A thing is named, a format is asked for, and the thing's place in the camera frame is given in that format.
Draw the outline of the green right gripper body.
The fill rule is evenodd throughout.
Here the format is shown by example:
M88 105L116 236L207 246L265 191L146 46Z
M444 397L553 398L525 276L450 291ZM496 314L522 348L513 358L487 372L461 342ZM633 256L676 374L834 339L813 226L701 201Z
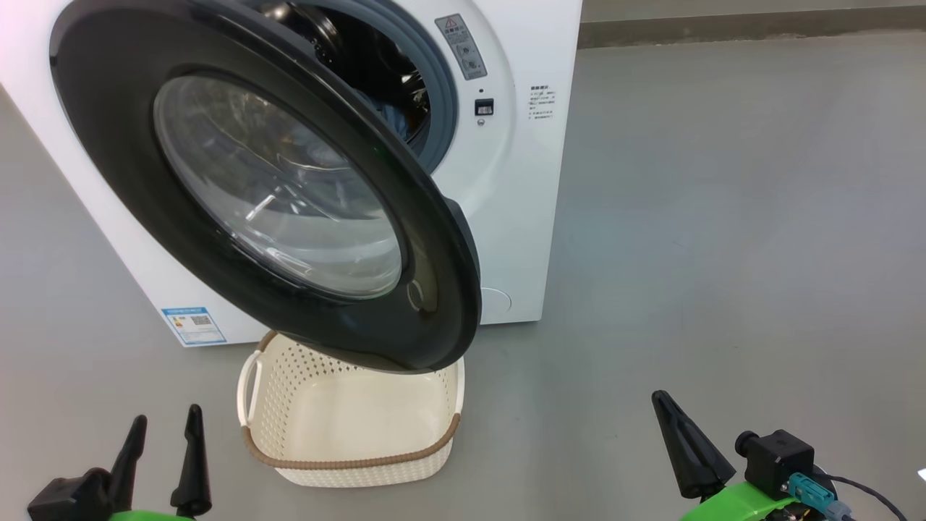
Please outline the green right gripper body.
M741 482L702 501L680 520L765 520L771 512L785 510L796 502L788 495L783 500L773 500L752 484Z

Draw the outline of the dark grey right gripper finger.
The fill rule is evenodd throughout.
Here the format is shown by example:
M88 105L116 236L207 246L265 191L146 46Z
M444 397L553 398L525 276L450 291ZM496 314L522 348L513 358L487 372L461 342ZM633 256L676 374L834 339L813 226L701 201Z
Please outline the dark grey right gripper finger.
M707 498L709 495L707 438L667 391L653 392L651 400L681 497L689 500Z
M727 482L735 476L736 470L724 455L718 451L715 444L709 441L705 433L703 434L707 439L709 448L709 495L703 500L708 500L711 496L725 488Z

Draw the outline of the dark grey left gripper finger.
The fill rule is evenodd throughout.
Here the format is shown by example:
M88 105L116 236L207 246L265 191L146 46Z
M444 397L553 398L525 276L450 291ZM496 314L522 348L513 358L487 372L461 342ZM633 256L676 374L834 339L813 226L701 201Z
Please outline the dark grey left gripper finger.
M107 498L113 512L132 510L137 462L143 454L147 432L148 418L137 415L110 471Z
M177 517L201 517L213 507L211 479L206 457L204 415L198 404L191 404L184 437L187 448L183 459L181 479L171 494L171 506Z

